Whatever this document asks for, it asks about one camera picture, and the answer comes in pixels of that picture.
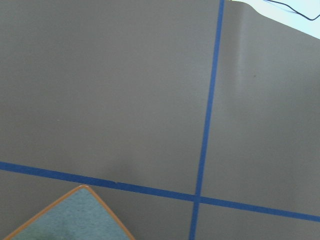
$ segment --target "blue line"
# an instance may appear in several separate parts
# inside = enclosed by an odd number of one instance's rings
[[[202,146],[201,146],[200,160],[199,160],[199,166],[198,166],[198,174],[196,179],[195,199],[193,203],[189,240],[194,240],[196,237],[199,205],[201,202],[201,190],[202,190],[202,184],[203,184],[203,178],[204,178],[205,163],[206,163],[206,156],[207,156],[207,149],[208,149],[208,139],[209,139],[209,133],[210,133],[212,107],[214,102],[215,83],[217,78],[218,56],[219,56],[219,47],[220,47],[220,39],[221,39],[221,31],[222,31],[222,20],[224,16],[224,6],[225,6],[225,0],[220,0],[218,19],[216,24],[209,94],[208,94],[208,100],[206,105]]]
[[[279,210],[279,209],[263,207],[263,206],[250,205],[250,204],[239,203],[234,201],[220,200],[220,199],[210,198],[210,197],[201,197],[201,203],[225,207],[225,208],[231,208],[231,209],[239,209],[244,211],[262,213],[262,214],[276,215],[276,216],[287,217],[292,219],[301,219],[301,220],[307,220],[307,221],[313,221],[313,222],[320,222],[320,216]]]
[[[186,193],[162,190],[162,189],[157,189],[157,188],[147,187],[147,186],[127,184],[122,182],[114,182],[114,181],[104,180],[100,178],[81,176],[76,174],[60,172],[60,171],[52,171],[52,170],[47,170],[43,168],[7,163],[3,161],[0,161],[0,170],[20,173],[20,174],[34,175],[34,176],[45,177],[50,179],[64,180],[64,181],[87,184],[92,186],[105,187],[110,189],[118,189],[123,191],[160,196],[160,197],[171,198],[171,199],[179,199],[179,200],[190,201],[190,202],[193,202],[195,198],[194,195],[186,194]]]
[[[121,183],[121,182],[114,182],[114,181],[104,180],[100,178],[81,176],[76,174],[60,172],[60,171],[52,171],[52,170],[47,170],[47,169],[42,169],[37,167],[7,163],[3,161],[0,161],[0,170],[20,173],[20,174],[33,175],[33,176],[44,177],[44,178],[50,178],[50,179],[75,182],[80,184],[88,184],[88,185],[99,186],[104,188],[118,189],[123,191],[134,192],[134,193],[154,195],[154,196],[165,197],[170,199],[178,199],[178,200],[189,201],[189,202],[194,202],[196,197],[195,195],[186,194],[186,193],[162,190],[162,189],[157,189],[152,187],[139,186],[139,185],[133,185],[133,184],[127,184],[127,183]],[[226,200],[220,200],[216,198],[202,196],[200,198],[200,202],[202,204],[220,206],[225,208],[232,208],[232,209],[238,209],[243,211],[276,215],[276,216],[293,218],[293,219],[301,219],[301,220],[307,220],[312,222],[320,222],[320,216],[279,210],[279,209],[268,208],[263,206],[250,205],[250,204],[239,203],[234,201],[226,201]]]

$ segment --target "gray floor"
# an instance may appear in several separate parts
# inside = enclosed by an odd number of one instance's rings
[[[0,161],[194,194],[217,0],[0,2]],[[226,2],[202,195],[320,215],[320,41]],[[0,238],[78,184],[0,171]],[[93,189],[137,240],[192,202]],[[197,240],[316,240],[319,223],[201,204]]]

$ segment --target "teal mat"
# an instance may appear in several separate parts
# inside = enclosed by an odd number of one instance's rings
[[[97,199],[80,188],[12,240],[129,240],[129,237]]]

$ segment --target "thin cable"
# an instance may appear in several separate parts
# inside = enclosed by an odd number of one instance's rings
[[[297,10],[293,9],[291,6],[289,6],[288,4],[285,4],[285,3],[283,3],[283,2],[273,1],[273,0],[265,0],[265,1],[267,1],[267,2],[272,2],[272,3],[276,3],[276,4],[285,5],[285,6],[287,6],[288,8],[290,8],[291,10],[293,10],[296,14],[299,14],[300,16],[308,19],[309,21],[314,21],[314,20],[316,20],[317,18],[320,17],[320,14],[319,14],[319,15],[316,16],[315,18],[309,18],[309,17],[307,17],[306,15],[302,14],[301,12],[298,12]]]

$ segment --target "horizontal blue line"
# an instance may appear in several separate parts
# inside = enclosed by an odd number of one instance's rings
[[[307,220],[307,221],[313,221],[313,222],[320,222],[320,216],[298,213],[293,211],[285,211],[285,210],[263,207],[263,206],[250,205],[250,204],[239,203],[235,201],[220,200],[220,199],[204,197],[204,196],[201,197],[201,203],[225,207],[225,208],[231,208],[231,209],[239,209],[244,211],[256,212],[261,214],[276,215],[276,216],[287,217],[292,219],[301,219],[301,220]]]
[[[20,173],[20,174],[33,175],[33,176],[44,177],[44,178],[50,178],[50,179],[64,180],[64,181],[74,182],[79,184],[87,184],[91,186],[118,189],[118,190],[123,190],[128,192],[134,192],[134,193],[154,195],[154,196],[165,197],[170,199],[178,199],[178,200],[189,201],[189,202],[195,201],[195,195],[191,195],[191,194],[162,190],[162,189],[153,188],[153,187],[139,186],[139,185],[128,184],[128,183],[115,182],[115,181],[104,180],[104,179],[94,178],[89,176],[70,174],[70,173],[65,173],[60,171],[52,171],[52,170],[47,170],[43,168],[19,165],[19,164],[8,163],[3,161],[0,161],[0,170]],[[220,206],[225,208],[239,209],[243,211],[276,215],[281,217],[301,219],[301,220],[307,220],[312,222],[320,222],[320,216],[279,210],[279,209],[268,208],[263,206],[250,205],[250,204],[239,203],[235,201],[226,201],[226,200],[220,200],[216,198],[202,196],[200,199],[200,202],[202,204],[209,204],[209,205]]]
[[[134,193],[160,196],[160,197],[171,198],[171,199],[179,199],[179,200],[190,201],[190,202],[193,202],[195,198],[194,195],[181,193],[181,192],[162,190],[162,189],[157,189],[153,187],[139,186],[134,184],[122,183],[122,182],[115,182],[115,181],[110,181],[110,180],[105,180],[105,179],[100,179],[95,177],[70,174],[70,173],[65,173],[60,171],[52,171],[52,170],[47,170],[43,168],[13,164],[13,163],[8,163],[3,161],[0,161],[0,170],[20,173],[20,174],[34,175],[34,176],[50,178],[50,179],[64,180],[64,181],[69,181],[69,182],[74,182],[79,184],[105,187],[110,189],[118,189],[123,191],[134,192]]]

